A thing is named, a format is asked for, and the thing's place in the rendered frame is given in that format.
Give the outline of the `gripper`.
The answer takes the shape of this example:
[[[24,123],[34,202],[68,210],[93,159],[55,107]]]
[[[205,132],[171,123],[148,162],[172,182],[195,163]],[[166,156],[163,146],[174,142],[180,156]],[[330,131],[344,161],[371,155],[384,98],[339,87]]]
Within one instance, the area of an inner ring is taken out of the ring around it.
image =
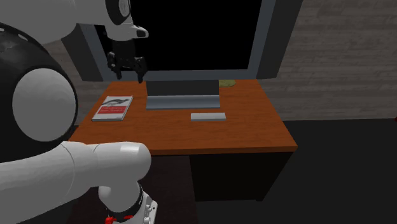
[[[121,67],[134,67],[137,73],[139,83],[143,82],[144,75],[148,72],[146,59],[144,57],[135,57],[136,48],[134,40],[115,41],[112,40],[112,51],[107,54],[107,65],[112,72],[116,74],[116,78],[122,78]]]

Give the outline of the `white book with red band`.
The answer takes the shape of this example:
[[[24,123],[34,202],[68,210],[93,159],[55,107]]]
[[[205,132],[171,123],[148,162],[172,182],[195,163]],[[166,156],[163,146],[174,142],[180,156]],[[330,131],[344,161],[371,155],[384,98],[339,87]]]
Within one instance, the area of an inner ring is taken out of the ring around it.
[[[127,114],[133,96],[107,96],[91,121],[122,121]]]

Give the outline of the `large grey-framed computer monitor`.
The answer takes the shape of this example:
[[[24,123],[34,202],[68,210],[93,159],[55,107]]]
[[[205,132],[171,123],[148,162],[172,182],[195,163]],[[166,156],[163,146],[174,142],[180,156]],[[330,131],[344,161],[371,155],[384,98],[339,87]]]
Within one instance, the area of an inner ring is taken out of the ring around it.
[[[272,79],[279,72],[303,0],[132,0],[135,57],[148,72],[148,110],[220,107],[219,80]],[[115,81],[112,40],[102,25],[78,24],[62,39],[84,81]],[[134,67],[122,81],[136,81]]]

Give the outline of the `grey flat rectangular slab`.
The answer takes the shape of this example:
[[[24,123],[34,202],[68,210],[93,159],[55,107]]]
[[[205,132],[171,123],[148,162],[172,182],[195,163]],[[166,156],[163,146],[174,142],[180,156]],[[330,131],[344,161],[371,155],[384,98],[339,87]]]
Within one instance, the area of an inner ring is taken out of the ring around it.
[[[226,120],[225,113],[192,113],[191,121],[224,121]]]

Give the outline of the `brown wooden desk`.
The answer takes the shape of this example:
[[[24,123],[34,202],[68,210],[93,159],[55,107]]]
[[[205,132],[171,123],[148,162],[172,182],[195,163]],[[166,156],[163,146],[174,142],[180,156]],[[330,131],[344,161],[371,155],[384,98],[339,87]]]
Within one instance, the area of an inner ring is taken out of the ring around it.
[[[147,85],[115,81],[105,95],[132,95],[121,122],[84,119],[73,141],[135,141],[151,152],[141,181],[158,201],[262,199],[297,145],[256,80],[223,87],[224,121],[194,122],[189,110],[148,110]]]

